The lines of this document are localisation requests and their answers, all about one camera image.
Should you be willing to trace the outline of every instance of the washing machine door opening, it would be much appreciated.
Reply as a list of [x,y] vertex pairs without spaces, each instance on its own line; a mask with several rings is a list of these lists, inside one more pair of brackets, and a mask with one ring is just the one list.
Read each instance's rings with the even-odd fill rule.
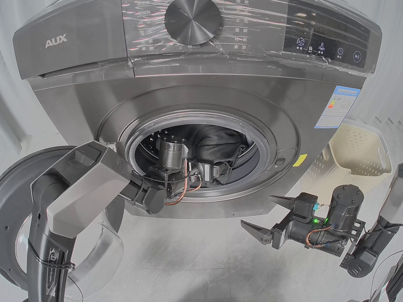
[[[189,142],[192,147],[190,162],[208,162],[216,167],[217,175],[210,182],[204,180],[202,189],[225,188],[252,173],[259,162],[258,147],[250,136],[223,126],[183,124],[154,131],[140,142],[134,159],[143,172],[158,163],[157,144],[161,138],[170,136]],[[195,188],[198,183],[196,181],[190,186]]]
[[[269,130],[262,132],[245,118],[216,111],[175,111],[128,128],[131,136],[126,142],[125,154],[139,174],[145,175],[158,163],[158,140],[165,136],[184,138],[192,145],[189,162],[208,162],[211,167],[220,167],[219,177],[187,193],[186,201],[187,198],[196,202],[207,198],[221,201],[244,196],[255,192],[257,186],[274,176],[269,176],[267,170],[273,161],[271,152],[276,148],[275,139]],[[196,180],[190,187],[198,184]]]

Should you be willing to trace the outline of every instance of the black cable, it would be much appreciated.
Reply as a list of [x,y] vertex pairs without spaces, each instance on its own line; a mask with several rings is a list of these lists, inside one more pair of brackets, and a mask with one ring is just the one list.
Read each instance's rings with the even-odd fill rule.
[[78,287],[77,283],[74,282],[74,280],[70,277],[70,275],[68,275],[68,278],[74,283],[75,286],[77,286],[77,289],[80,291],[80,294],[81,294],[81,302],[84,302],[83,292],[80,290],[80,288]]
[[389,255],[389,256],[388,256],[387,258],[385,258],[385,259],[378,265],[378,267],[376,268],[375,273],[374,273],[374,277],[372,278],[370,299],[371,299],[371,297],[372,297],[372,287],[374,286],[374,279],[375,279],[376,271],[379,269],[379,267],[382,265],[382,263],[385,262],[389,257],[392,257],[393,255],[396,255],[396,254],[399,254],[399,253],[403,253],[403,250],[400,250],[400,251],[398,251],[398,252],[396,252],[396,253],[393,253],[393,254]]
[[174,184],[176,182],[181,182],[181,181],[184,181],[184,180],[188,179],[189,176],[190,176],[190,172],[186,175],[186,177],[184,177],[182,179],[179,179],[179,180],[175,180],[175,181],[158,180],[158,179],[154,179],[154,178],[150,178],[150,177],[146,177],[146,176],[141,176],[141,177],[144,178],[144,179],[155,181],[155,182],[166,182],[167,184]]
[[401,226],[403,226],[403,224],[394,224],[394,225],[391,225],[391,226],[388,226],[388,227],[382,227],[381,229],[375,230],[374,232],[368,232],[364,227],[364,233],[365,234],[375,234],[375,233],[378,233],[378,232],[385,232],[385,231],[387,232],[388,230],[391,230],[391,229],[394,229],[394,228],[399,228]]
[[39,255],[37,254],[37,252],[35,251],[35,249],[33,248],[32,244],[31,244],[31,242],[30,242],[29,240],[28,240],[28,247],[29,247],[29,250],[31,251],[33,257],[35,257],[35,259],[36,259],[39,263],[41,263],[43,266],[46,266],[48,269],[61,269],[61,270],[64,270],[64,269],[71,269],[71,270],[74,270],[74,268],[75,268],[75,264],[74,264],[74,263],[69,263],[69,264],[53,264],[53,263],[49,263],[49,262],[46,262],[45,260],[41,259],[41,258],[39,257]]

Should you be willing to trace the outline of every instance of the plastic wrap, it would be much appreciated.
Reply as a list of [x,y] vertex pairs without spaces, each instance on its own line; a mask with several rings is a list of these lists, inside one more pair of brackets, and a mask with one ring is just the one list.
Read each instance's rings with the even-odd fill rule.
[[155,65],[156,60],[169,64],[189,54],[221,54],[234,60],[317,65],[359,76],[374,73],[380,28],[342,0],[212,0],[221,13],[220,31],[195,46],[175,41],[165,29],[165,11],[173,1],[122,0],[127,52],[134,67]]

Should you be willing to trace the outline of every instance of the washing machine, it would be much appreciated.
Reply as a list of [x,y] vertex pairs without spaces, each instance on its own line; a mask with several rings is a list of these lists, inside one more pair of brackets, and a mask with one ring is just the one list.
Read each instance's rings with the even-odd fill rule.
[[287,194],[374,74],[381,39],[342,0],[60,0],[13,44],[66,142],[105,143],[140,174],[173,130],[237,133],[226,182],[155,215],[203,219],[266,214],[268,195]]

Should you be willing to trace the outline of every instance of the laundry basket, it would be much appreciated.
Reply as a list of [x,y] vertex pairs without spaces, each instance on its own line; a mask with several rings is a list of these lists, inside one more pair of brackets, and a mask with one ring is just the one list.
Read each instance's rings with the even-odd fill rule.
[[326,204],[337,186],[353,184],[365,195],[391,174],[392,164],[382,134],[365,124],[344,120],[301,178],[301,188]]

